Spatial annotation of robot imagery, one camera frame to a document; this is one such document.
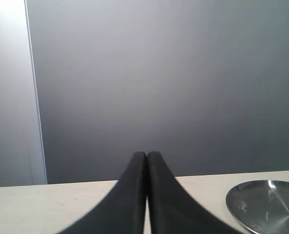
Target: table surface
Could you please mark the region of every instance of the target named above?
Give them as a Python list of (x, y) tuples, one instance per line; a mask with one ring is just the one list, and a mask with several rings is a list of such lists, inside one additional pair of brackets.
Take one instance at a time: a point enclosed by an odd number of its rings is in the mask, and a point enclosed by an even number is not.
[[(245, 234), (250, 232), (231, 216), (225, 197), (233, 186), (259, 179), (289, 181), (289, 171), (177, 177), (195, 200)], [(55, 234), (91, 210), (115, 182), (0, 188), (0, 234)], [(150, 233), (148, 210), (144, 233)]]

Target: stainless steel plate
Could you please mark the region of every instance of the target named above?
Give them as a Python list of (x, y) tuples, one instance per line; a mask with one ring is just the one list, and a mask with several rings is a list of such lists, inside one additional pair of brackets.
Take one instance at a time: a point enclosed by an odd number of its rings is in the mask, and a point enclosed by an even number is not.
[(226, 196), (231, 214), (257, 234), (289, 234), (289, 182), (257, 180), (233, 187)]

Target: metal plate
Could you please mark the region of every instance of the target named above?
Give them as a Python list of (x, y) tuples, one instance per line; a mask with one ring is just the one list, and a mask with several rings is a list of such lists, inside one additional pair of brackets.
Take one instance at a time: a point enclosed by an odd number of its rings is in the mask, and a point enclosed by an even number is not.
[(239, 184), (228, 192), (226, 204), (231, 214), (256, 234), (289, 234), (289, 182)]

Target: gray wall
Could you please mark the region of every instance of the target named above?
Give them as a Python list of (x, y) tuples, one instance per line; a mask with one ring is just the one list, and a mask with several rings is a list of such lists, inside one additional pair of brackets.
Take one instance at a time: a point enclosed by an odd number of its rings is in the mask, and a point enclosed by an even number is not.
[(0, 186), (45, 183), (24, 0), (0, 0)]
[(289, 0), (28, 0), (49, 182), (289, 169)]

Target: white table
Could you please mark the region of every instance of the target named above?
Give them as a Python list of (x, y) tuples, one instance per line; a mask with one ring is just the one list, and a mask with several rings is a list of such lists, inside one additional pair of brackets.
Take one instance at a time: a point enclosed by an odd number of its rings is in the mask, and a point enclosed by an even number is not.
[[(289, 181), (289, 171), (178, 177), (206, 209), (249, 234), (229, 213), (225, 196), (233, 186), (258, 179)], [(91, 210), (116, 181), (0, 188), (0, 234), (55, 234)], [(144, 233), (150, 233), (148, 212)]]

